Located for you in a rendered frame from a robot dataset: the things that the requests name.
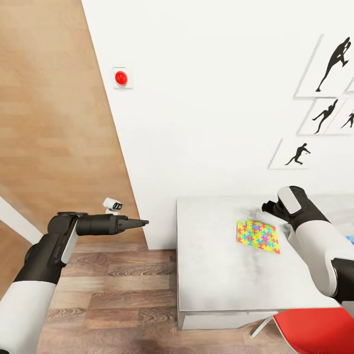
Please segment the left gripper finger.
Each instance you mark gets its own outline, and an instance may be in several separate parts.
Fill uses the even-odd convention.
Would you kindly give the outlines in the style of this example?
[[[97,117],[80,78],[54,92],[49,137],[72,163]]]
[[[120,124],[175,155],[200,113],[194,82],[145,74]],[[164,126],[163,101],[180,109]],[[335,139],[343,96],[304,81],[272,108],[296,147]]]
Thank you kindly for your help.
[[[132,229],[132,228],[138,228],[138,227],[143,227],[146,226],[145,222],[142,221],[133,221],[133,220],[117,220],[115,223],[115,232],[116,235],[120,234],[122,231],[125,231],[126,229]]]
[[[128,219],[128,216],[122,216],[121,219],[125,219],[125,220],[133,220],[133,221],[142,221],[145,222],[146,224],[149,224],[149,221],[147,220],[138,220],[138,219]]]

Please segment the toy box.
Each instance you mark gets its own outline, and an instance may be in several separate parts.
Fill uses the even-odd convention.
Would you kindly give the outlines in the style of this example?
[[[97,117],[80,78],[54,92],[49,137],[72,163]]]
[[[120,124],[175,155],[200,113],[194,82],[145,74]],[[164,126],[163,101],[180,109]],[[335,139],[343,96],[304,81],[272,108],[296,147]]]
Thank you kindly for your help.
[[[324,216],[343,236],[354,236],[354,207],[332,213],[327,213],[324,214]],[[299,255],[305,260],[303,251],[293,228],[291,229],[288,241],[299,253]]]

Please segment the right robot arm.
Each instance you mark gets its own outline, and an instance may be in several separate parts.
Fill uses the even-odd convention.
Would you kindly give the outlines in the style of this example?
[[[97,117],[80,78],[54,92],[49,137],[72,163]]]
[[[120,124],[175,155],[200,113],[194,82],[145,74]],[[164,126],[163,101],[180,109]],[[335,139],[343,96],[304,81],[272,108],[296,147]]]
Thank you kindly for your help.
[[[354,318],[354,245],[307,197],[303,189],[281,188],[278,202],[263,203],[268,212],[291,224],[316,289],[333,298]]]

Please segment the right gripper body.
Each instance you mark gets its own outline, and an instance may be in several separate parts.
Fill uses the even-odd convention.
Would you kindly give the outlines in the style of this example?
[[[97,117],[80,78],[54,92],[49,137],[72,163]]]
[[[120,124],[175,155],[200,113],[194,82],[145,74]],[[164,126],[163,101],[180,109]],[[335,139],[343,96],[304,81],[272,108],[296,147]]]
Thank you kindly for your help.
[[[264,212],[268,212],[268,213],[270,213],[270,214],[272,214],[272,215],[274,215],[276,217],[279,217],[279,218],[281,218],[281,219],[283,219],[283,220],[285,220],[285,221],[287,221],[289,223],[289,219],[288,219],[287,215],[282,213],[282,212],[280,212],[278,210],[278,208],[276,207],[276,203],[273,202],[273,201],[268,201],[268,203],[267,203],[267,205],[266,205],[266,207],[264,209]]]

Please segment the jigsaw puzzle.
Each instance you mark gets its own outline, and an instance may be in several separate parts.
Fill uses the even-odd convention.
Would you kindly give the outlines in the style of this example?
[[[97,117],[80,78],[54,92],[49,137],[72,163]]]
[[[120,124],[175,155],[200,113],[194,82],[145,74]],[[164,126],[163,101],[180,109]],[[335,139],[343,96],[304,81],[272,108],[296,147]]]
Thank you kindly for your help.
[[[237,221],[237,243],[281,255],[276,227],[248,219],[245,222],[247,227]]]

